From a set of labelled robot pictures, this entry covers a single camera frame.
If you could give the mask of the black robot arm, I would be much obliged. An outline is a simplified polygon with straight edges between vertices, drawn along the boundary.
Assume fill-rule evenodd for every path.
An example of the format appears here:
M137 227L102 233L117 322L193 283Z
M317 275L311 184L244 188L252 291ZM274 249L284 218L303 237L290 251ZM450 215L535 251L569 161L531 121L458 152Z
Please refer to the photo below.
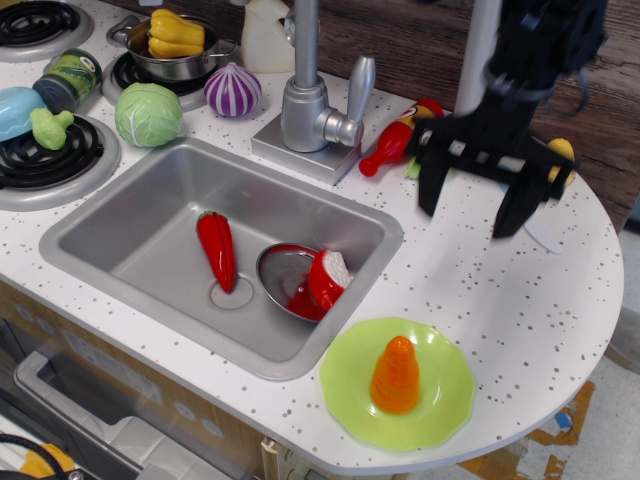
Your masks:
M406 147L417 161L418 204L433 215L450 169L506 185L496 238L518 232L538 206L564 193L577 165L529 132L562 75L581 74L605 39L604 1L505 1L485 87L469 113L417 121Z

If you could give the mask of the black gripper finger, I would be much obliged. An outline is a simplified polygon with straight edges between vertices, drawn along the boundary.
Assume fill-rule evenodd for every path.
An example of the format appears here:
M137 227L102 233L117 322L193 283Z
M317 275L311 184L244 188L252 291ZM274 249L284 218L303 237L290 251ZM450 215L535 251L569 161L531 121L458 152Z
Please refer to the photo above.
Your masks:
M450 162L445 156L425 156L421 160L418 203L429 216L433 216L435 213L450 168Z
M493 237L512 237L548 197L548 183L516 180L510 184L495 218Z

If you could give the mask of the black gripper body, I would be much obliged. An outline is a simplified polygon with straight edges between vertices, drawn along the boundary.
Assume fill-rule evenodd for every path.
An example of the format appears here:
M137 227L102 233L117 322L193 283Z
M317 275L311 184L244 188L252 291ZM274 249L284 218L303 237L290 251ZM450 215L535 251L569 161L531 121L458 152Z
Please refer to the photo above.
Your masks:
M493 79L472 113L418 120L406 152L420 165L425 156L445 156L450 170L464 170L508 186L520 179L546 182L543 168L558 165L561 170L548 187L546 200L559 199L575 164L548 150L529 131L539 104L553 95L556 85ZM499 169L501 160L516 160L516 171Z

